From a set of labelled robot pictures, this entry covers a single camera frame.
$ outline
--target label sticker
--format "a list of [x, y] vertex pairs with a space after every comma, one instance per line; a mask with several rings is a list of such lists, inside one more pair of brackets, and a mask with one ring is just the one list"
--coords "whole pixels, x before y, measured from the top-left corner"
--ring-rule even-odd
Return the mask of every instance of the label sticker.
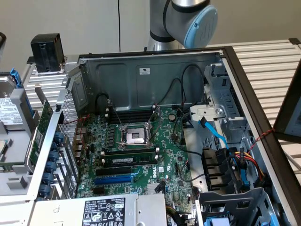
[[125, 198], [86, 201], [82, 226], [123, 226], [125, 203]]
[[9, 98], [0, 98], [0, 120], [4, 125], [22, 125], [17, 106]]
[[139, 68], [139, 74], [142, 75], [142, 74], [151, 74], [151, 69], [149, 67], [147, 68]]
[[134, 159], [133, 158], [128, 158], [128, 159], [113, 159], [112, 162], [113, 163], [119, 163], [119, 162], [133, 162]]

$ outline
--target black pcie slot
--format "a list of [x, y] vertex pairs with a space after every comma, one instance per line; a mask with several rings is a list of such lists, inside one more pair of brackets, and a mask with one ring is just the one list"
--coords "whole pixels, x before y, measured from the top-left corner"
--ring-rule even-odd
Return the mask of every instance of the black pcie slot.
[[144, 162], [122, 162], [122, 163], [105, 163], [104, 167], [123, 167], [123, 166], [143, 166], [157, 164], [157, 160], [144, 161]]
[[117, 155], [117, 154], [139, 154], [139, 153], [152, 153], [156, 150], [154, 148], [149, 149], [131, 149], [131, 150], [122, 150], [122, 151], [105, 151], [105, 155]]
[[[117, 112], [122, 123], [146, 122], [152, 115], [152, 111]], [[110, 124], [119, 123], [117, 115], [110, 113]]]
[[132, 171], [131, 171], [130, 167], [97, 169], [96, 170], [96, 176], [130, 174], [131, 172]]

